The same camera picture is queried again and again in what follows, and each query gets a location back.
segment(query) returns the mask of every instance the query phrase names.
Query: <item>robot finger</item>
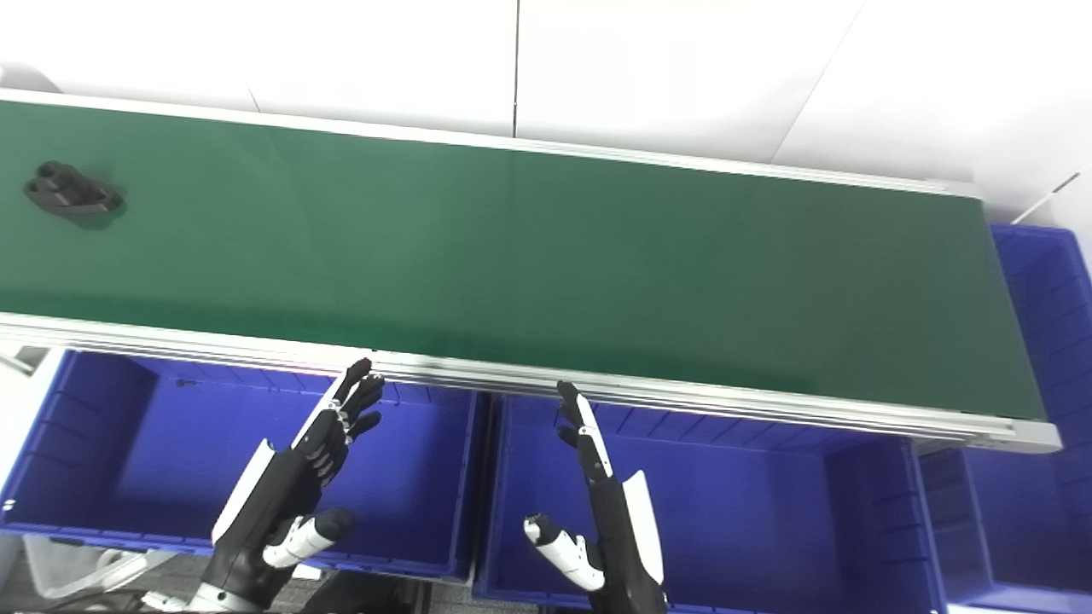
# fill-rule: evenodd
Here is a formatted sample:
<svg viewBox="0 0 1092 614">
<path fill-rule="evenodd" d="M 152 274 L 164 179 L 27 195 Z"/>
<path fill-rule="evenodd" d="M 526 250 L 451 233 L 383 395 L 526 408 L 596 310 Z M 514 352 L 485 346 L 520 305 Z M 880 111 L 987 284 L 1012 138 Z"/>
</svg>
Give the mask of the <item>robot finger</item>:
<svg viewBox="0 0 1092 614">
<path fill-rule="evenodd" d="M 577 428 L 584 426 L 584 420 L 579 408 L 581 394 L 577 390 L 577 387 L 568 381 L 559 381 L 557 382 L 557 391 L 561 394 L 561 404 L 558 406 L 558 411 L 561 412 L 565 420 L 569 421 Z"/>
<path fill-rule="evenodd" d="M 557 436 L 568 444 L 572 448 L 577 448 L 578 433 L 577 429 L 571 426 L 559 426 L 557 429 Z"/>
<path fill-rule="evenodd" d="M 382 420 L 382 414 L 379 412 L 369 412 L 356 420 L 353 426 L 348 428 L 348 438 L 352 441 L 356 441 L 356 438 L 361 434 L 367 433 L 375 428 L 379 421 Z"/>
<path fill-rule="evenodd" d="M 297 516 L 278 531 L 274 542 L 262 550 L 262 560 L 274 569 L 284 569 L 332 546 L 353 529 L 353 513 L 335 507 L 317 515 Z"/>
<path fill-rule="evenodd" d="M 334 400 L 344 405 L 345 398 L 348 397 L 349 390 L 369 373 L 371 373 L 371 361 L 368 358 L 360 358 L 359 361 L 353 363 L 353 366 L 345 369 L 345 373 L 342 374 L 341 383 L 337 386 L 337 390 L 333 395 Z"/>
<path fill-rule="evenodd" d="M 583 535 L 561 527 L 550 517 L 536 513 L 523 519 L 523 533 L 546 560 L 585 591 L 606 583 L 598 548 Z"/>
<path fill-rule="evenodd" d="M 356 421 L 360 412 L 379 402 L 383 397 L 384 383 L 383 376 L 379 374 L 371 374 L 360 381 L 360 385 L 356 387 L 353 394 L 342 405 L 342 412 L 345 413 L 345 420 L 349 424 Z"/>
</svg>

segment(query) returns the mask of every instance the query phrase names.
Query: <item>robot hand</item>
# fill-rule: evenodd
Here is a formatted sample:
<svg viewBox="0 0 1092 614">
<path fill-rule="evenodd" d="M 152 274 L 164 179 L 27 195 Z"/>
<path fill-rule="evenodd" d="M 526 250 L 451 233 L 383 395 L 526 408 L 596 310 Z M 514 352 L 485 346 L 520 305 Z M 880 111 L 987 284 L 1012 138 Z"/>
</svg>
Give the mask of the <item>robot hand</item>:
<svg viewBox="0 0 1092 614">
<path fill-rule="evenodd" d="M 525 518 L 523 531 L 543 556 L 589 591 L 596 613 L 664 614 L 660 533 L 644 472 L 618 482 L 592 406 L 567 381 L 559 381 L 557 390 L 561 414 L 572 424 L 558 429 L 558 435 L 577 449 L 600 541 L 589 543 L 541 513 Z"/>
<path fill-rule="evenodd" d="M 383 378 L 370 371 L 365 358 L 337 378 L 290 448 L 258 446 L 213 527 L 212 560 L 189 610 L 266 610 L 298 563 L 353 528 L 346 509 L 313 512 L 348 445 L 379 424 L 379 412 L 364 413 L 383 393 Z"/>
</svg>

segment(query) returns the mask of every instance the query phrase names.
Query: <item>blue plastic bin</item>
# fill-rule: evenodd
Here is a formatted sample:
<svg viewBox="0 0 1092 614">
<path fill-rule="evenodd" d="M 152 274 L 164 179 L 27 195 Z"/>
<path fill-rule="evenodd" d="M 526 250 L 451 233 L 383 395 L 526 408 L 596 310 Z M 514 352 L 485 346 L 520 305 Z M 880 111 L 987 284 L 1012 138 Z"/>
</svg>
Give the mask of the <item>blue plastic bin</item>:
<svg viewBox="0 0 1092 614">
<path fill-rule="evenodd" d="M 546 512 L 594 538 L 557 401 L 500 401 L 496 483 L 475 594 L 587 607 L 527 544 Z M 643 469 L 675 612 L 943 612 L 910 441 L 751 420 L 597 405 L 620 479 Z"/>
<path fill-rule="evenodd" d="M 922 460 L 946 590 L 972 606 L 1092 613 L 1092 285 L 1069 231 L 993 233 L 1065 450 Z"/>
<path fill-rule="evenodd" d="M 16 461 L 0 530 L 209 555 L 259 441 L 290 445 L 331 378 L 69 353 Z M 465 580 L 484 398 L 388 383 L 321 505 L 352 533 L 310 563 Z"/>
</svg>

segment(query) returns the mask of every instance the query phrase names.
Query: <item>floor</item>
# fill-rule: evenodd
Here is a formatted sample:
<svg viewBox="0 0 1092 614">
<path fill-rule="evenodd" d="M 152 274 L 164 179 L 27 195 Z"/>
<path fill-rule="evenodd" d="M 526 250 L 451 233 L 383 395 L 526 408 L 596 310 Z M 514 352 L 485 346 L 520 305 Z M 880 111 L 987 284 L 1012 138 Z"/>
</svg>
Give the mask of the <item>floor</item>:
<svg viewBox="0 0 1092 614">
<path fill-rule="evenodd" d="M 170 597 L 189 599 L 197 591 L 206 563 L 207 559 L 202 557 L 178 555 L 149 570 L 124 589 L 156 590 Z M 290 580 L 273 602 L 271 611 L 299 611 L 320 583 L 311 580 Z M 26 557 L 21 553 L 0 590 L 0 612 L 48 611 L 80 594 L 52 601 L 40 598 L 34 590 Z M 93 591 L 87 591 L 86 594 L 93 594 Z M 477 600 L 471 597 L 470 587 L 441 583 L 432 585 L 427 610 L 428 614 L 536 614 L 537 611 L 536 606 L 524 603 Z"/>
</svg>

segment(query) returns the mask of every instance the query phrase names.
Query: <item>black mechanical part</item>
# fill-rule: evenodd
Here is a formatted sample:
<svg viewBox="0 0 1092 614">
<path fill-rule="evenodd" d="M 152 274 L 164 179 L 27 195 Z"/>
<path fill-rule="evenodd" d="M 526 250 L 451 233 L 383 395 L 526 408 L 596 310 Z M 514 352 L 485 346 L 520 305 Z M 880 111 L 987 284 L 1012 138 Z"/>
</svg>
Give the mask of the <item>black mechanical part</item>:
<svg viewBox="0 0 1092 614">
<path fill-rule="evenodd" d="M 121 205 L 117 189 L 56 161 L 39 165 L 23 193 L 45 211 L 66 216 L 107 213 Z"/>
</svg>

